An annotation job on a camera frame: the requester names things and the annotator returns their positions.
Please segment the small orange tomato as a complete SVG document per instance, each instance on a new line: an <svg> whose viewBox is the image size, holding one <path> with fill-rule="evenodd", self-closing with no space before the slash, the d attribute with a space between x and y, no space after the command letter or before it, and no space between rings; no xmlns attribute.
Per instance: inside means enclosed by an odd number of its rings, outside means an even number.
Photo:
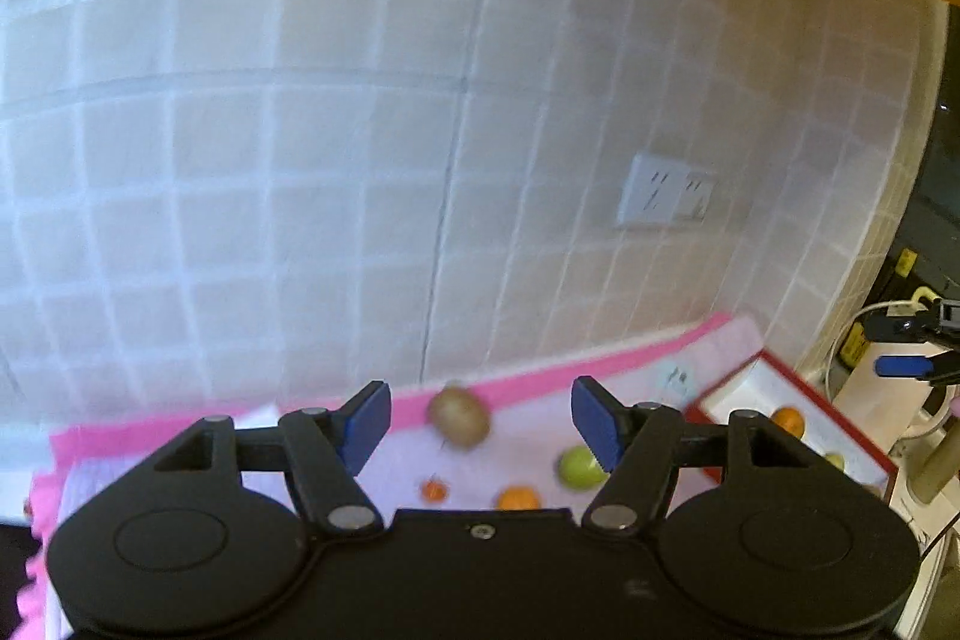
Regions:
<svg viewBox="0 0 960 640"><path fill-rule="evenodd" d="M449 497L449 486L439 477L430 477L427 481L421 482L420 497L423 502L431 505L446 502Z"/></svg>

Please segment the large orange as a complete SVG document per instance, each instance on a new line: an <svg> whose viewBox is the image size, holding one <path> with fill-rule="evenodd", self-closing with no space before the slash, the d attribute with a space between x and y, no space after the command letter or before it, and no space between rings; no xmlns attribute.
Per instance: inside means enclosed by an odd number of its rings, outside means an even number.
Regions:
<svg viewBox="0 0 960 640"><path fill-rule="evenodd" d="M807 420L800 409L794 406L781 406L771 414L771 420L784 432L788 432L793 437L802 438L807 429Z"/></svg>

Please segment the white wall socket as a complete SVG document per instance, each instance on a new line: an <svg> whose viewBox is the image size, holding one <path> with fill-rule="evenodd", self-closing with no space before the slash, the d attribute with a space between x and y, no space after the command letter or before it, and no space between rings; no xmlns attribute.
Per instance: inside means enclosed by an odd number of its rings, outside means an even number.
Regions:
<svg viewBox="0 0 960 640"><path fill-rule="evenodd" d="M680 159L636 154L623 184L615 226L622 229L701 223L716 177Z"/></svg>

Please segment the brown kiwi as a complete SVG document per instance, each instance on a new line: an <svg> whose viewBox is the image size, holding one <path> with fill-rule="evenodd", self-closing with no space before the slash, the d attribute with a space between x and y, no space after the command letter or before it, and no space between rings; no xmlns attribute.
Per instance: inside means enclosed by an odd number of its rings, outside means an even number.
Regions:
<svg viewBox="0 0 960 640"><path fill-rule="evenodd" d="M480 396L469 388L448 386L428 403L428 422L451 447L472 450L491 432L491 413Z"/></svg>

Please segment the green lime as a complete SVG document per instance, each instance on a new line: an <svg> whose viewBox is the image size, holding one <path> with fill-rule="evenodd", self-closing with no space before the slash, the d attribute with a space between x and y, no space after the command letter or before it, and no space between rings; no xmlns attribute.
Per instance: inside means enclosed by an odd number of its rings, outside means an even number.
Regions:
<svg viewBox="0 0 960 640"><path fill-rule="evenodd" d="M846 466L846 461L844 461L844 456L841 455L841 453L828 452L823 455L823 458L825 458L828 463L833 464L838 470L844 470L844 466Z"/></svg>
<svg viewBox="0 0 960 640"><path fill-rule="evenodd" d="M565 448L555 461L558 482L568 491L594 491L607 481L608 473L586 445Z"/></svg>

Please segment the dark sauce bottle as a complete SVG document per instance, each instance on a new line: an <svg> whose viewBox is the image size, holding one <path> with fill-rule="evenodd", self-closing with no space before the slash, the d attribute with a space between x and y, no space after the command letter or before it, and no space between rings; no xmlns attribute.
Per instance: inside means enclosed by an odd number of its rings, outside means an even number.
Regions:
<svg viewBox="0 0 960 640"><path fill-rule="evenodd" d="M918 287L913 268L918 262L918 252L910 247L901 247L896 255L889 255L880 266L877 278L867 294L866 304L884 301L907 301ZM838 351L838 362L846 370L853 370L871 343L864 335L862 317L857 317L848 333L844 335Z"/></svg>

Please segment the small orange mandarin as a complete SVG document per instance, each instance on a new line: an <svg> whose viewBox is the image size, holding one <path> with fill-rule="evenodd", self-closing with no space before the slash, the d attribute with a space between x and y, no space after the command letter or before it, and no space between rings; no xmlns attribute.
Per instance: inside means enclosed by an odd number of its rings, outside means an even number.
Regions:
<svg viewBox="0 0 960 640"><path fill-rule="evenodd" d="M510 512L539 510L542 507L542 499L534 487L526 486L526 484L516 484L516 486L505 487L496 496L494 507L498 510L509 510Z"/></svg>

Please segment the red white box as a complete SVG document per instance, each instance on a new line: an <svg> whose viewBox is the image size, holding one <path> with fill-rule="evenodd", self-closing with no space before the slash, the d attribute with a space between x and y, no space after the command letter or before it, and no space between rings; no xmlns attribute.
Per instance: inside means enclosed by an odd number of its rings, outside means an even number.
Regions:
<svg viewBox="0 0 960 640"><path fill-rule="evenodd" d="M760 351L706 388L685 414L692 422L724 424L737 409L757 411L771 419L771 414L781 406L800 409L807 420L805 435L797 440L820 456L841 453L846 461L846 476L878 497L890 500L898 468L889 455L768 351Z"/></svg>

